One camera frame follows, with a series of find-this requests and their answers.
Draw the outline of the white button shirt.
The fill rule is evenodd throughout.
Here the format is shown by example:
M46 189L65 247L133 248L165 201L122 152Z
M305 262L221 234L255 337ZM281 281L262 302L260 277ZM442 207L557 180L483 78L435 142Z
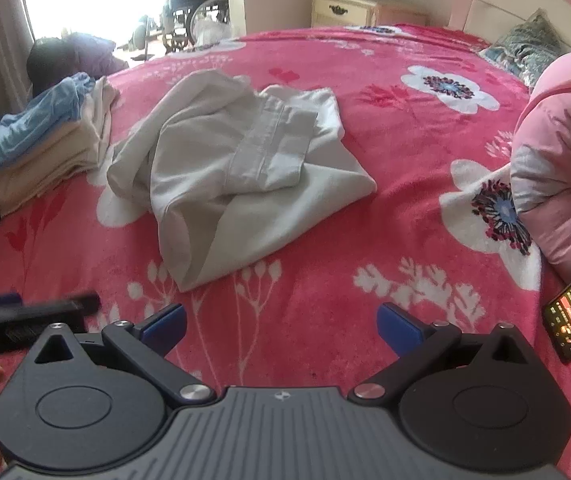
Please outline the white button shirt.
M107 183L153 214L182 292L296 240L377 185L345 148L332 90L201 70L116 145Z

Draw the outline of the wheelchair with clothes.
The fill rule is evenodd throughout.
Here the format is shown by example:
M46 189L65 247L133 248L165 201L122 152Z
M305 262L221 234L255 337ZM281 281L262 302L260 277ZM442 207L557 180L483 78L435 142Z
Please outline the wheelchair with clothes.
M229 22L229 0L166 0L160 14L162 44L167 53L196 46L196 24Z

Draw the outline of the folded cream garments stack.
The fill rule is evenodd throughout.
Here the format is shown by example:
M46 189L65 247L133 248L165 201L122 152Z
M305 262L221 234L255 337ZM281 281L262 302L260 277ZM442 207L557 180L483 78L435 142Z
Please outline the folded cream garments stack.
M110 145L110 107L118 96L107 78L99 79L84 98L79 120L54 128L26 154L0 169L0 216L75 174L101 166Z

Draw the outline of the pink floral bed blanket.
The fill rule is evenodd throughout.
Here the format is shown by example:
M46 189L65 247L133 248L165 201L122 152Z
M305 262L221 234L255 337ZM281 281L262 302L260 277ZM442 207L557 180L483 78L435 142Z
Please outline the pink floral bed blanket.
M393 359L375 328L385 301L465 333L516 325L571 404L571 364L540 319L559 289L514 215L512 130L528 100L482 60L475 39L418 26L263 32L110 77L112 139L135 133L182 79L202 70L257 90L333 94L345 170L311 194L322 220L216 281L186 289L158 246L154 214L118 197L104 169L78 174L0 221L0 294L30 302L93 290L90 330L186 308L169 359L214 388L349 389ZM561 468L571 477L571 440Z

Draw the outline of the pink quilted comforter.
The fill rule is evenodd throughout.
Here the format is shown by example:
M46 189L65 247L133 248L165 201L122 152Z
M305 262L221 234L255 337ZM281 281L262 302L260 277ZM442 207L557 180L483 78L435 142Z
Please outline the pink quilted comforter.
M563 281L571 282L571 52L541 74L515 127L515 210Z

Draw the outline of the folded light blue garment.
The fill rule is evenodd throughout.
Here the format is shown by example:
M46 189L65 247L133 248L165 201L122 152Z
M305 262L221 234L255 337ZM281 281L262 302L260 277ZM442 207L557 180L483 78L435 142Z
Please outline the folded light blue garment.
M65 77L32 99L20 113L0 120L0 168L15 162L66 122L78 122L95 80L86 73Z

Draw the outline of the dark purple bag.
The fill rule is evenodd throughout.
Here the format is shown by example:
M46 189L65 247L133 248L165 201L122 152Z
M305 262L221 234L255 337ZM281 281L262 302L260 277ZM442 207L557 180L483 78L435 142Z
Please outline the dark purple bag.
M31 95L35 98L76 73L100 79L127 70L128 63L116 58L115 49L113 41L80 32L37 40L26 62Z

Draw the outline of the green patterned pillow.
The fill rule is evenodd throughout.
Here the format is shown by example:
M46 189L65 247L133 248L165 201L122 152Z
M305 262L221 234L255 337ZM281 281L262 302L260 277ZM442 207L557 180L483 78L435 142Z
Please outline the green patterned pillow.
M479 56L500 67L533 90L539 77L557 58L571 52L549 21L538 9L525 22L515 25Z

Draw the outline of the cream wooden nightstand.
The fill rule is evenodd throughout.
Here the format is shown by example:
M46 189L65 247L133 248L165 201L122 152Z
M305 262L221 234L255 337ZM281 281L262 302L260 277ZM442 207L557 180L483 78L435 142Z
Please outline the cream wooden nightstand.
M426 25L427 12L397 0L311 0L311 27Z

